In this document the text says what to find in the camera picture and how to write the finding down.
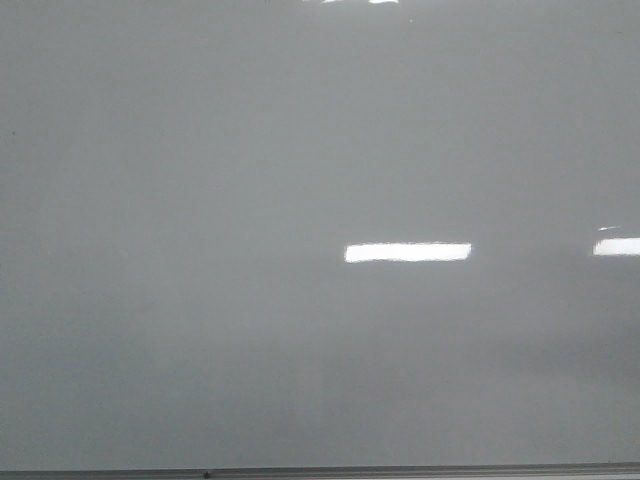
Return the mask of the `white whiteboard with metal frame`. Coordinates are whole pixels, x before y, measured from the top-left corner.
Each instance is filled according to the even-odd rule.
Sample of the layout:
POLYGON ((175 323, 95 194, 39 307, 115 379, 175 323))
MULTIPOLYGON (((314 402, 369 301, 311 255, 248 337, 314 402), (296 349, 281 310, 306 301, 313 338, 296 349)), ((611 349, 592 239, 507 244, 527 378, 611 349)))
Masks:
POLYGON ((5 470, 635 462, 635 1, 5 1, 5 470))

